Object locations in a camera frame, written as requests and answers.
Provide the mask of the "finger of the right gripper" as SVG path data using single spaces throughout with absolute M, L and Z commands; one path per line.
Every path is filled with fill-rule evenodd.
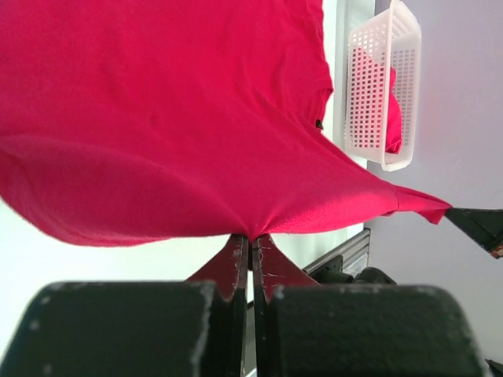
M 450 208 L 445 217 L 495 259 L 502 258 L 502 209 Z

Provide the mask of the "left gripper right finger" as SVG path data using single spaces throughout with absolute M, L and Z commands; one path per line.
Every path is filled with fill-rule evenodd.
M 319 284 L 268 235 L 252 244 L 260 376 L 481 376 L 484 359 L 447 291 Z

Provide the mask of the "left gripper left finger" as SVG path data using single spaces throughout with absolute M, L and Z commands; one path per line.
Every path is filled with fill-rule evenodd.
M 4 376 L 242 376 L 248 239 L 182 282 L 57 282 L 28 305 Z

